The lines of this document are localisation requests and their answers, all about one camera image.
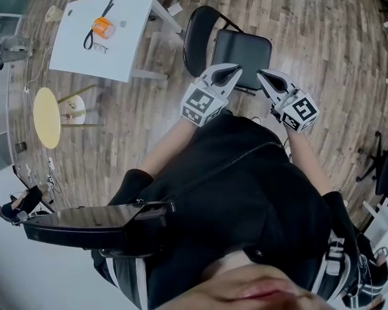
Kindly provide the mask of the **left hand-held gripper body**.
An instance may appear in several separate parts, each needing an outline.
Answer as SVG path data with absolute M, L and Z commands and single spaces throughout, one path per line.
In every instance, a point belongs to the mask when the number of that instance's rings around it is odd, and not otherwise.
M 202 127 L 228 104 L 227 98 L 219 95 L 204 80 L 192 83 L 180 104 L 180 115 L 198 127 Z

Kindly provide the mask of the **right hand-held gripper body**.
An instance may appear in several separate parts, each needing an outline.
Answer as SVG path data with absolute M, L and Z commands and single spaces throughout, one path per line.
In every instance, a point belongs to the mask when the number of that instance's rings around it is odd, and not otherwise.
M 319 116 L 319 109 L 311 95 L 300 88 L 294 89 L 274 105 L 274 111 L 279 114 L 283 125 L 297 133 L 309 128 Z

